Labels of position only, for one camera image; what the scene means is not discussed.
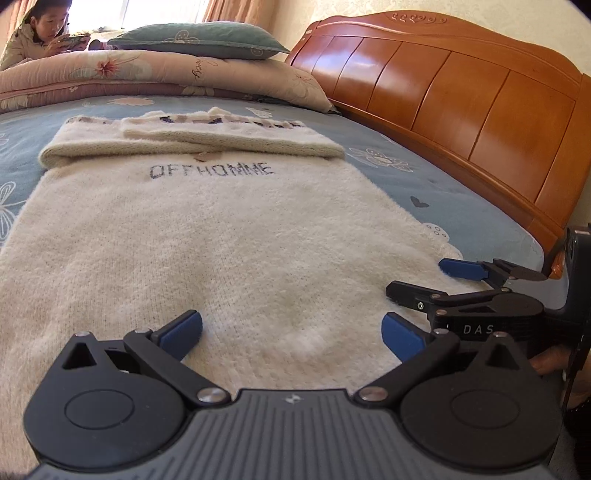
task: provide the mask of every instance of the wall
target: wall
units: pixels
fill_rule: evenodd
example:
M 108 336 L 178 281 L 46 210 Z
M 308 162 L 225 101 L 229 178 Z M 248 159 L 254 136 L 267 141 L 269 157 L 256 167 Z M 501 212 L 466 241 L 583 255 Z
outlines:
M 316 20 L 405 9 L 454 15 L 503 35 L 552 48 L 568 57 L 581 72 L 591 75 L 591 22 L 567 0 L 277 0 L 269 31 L 291 48 Z M 591 222 L 591 177 L 570 223 L 587 222 Z

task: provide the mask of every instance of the screw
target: screw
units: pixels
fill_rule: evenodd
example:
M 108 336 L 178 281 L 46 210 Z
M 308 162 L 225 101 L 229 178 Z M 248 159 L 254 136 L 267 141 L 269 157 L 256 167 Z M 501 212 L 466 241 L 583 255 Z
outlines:
M 388 391 L 382 387 L 365 387 L 359 390 L 359 397 L 365 401 L 384 401 L 388 398 Z
M 197 399 L 203 403 L 220 403 L 227 397 L 228 392 L 219 387 L 203 388 L 197 392 Z

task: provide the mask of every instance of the finger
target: finger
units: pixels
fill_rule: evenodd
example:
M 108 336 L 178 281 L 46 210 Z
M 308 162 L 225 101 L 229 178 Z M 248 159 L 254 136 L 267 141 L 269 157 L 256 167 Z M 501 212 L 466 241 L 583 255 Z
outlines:
M 530 359 L 530 364 L 538 375 L 546 375 L 557 370 L 565 370 L 569 365 L 570 349 L 564 345 L 551 346 Z

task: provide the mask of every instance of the green pillowcase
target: green pillowcase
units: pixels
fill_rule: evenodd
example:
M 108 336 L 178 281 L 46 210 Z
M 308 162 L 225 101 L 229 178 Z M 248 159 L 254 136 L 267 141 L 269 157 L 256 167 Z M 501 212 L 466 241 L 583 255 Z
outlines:
M 112 38 L 109 45 L 216 59 L 263 60 L 290 52 L 261 27 L 240 22 L 146 25 Z

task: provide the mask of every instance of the fuzzy knit fabric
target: fuzzy knit fabric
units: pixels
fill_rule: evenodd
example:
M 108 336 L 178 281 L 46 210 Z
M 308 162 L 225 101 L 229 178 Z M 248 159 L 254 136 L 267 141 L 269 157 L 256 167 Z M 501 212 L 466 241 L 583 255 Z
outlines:
M 398 363 L 381 341 L 386 312 L 427 326 L 386 298 L 389 282 L 468 290 L 437 267 L 459 253 L 342 158 L 203 153 L 201 130 L 182 128 L 196 153 L 161 145 L 153 155 L 113 156 L 108 139 L 97 148 L 105 125 L 95 120 L 66 124 L 70 140 L 62 131 L 44 151 L 45 164 L 67 161 L 41 179 L 0 252 L 0 471 L 35 465 L 22 413 L 74 332 L 117 339 L 196 309 L 204 333 L 184 362 L 233 394 L 352 391 Z M 177 148 L 178 125 L 161 123 L 148 136 L 175 125 L 169 140 L 153 141 Z M 253 126 L 242 126 L 249 136 Z M 280 128 L 265 142 L 293 153 L 305 148 L 304 128 Z M 215 131 L 222 150 L 226 137 Z M 319 153 L 338 151 L 308 133 Z
M 41 151 L 46 168 L 92 155 L 203 153 L 223 150 L 343 158 L 343 147 L 298 121 L 232 115 L 217 107 L 187 115 L 148 112 L 110 120 L 70 118 Z

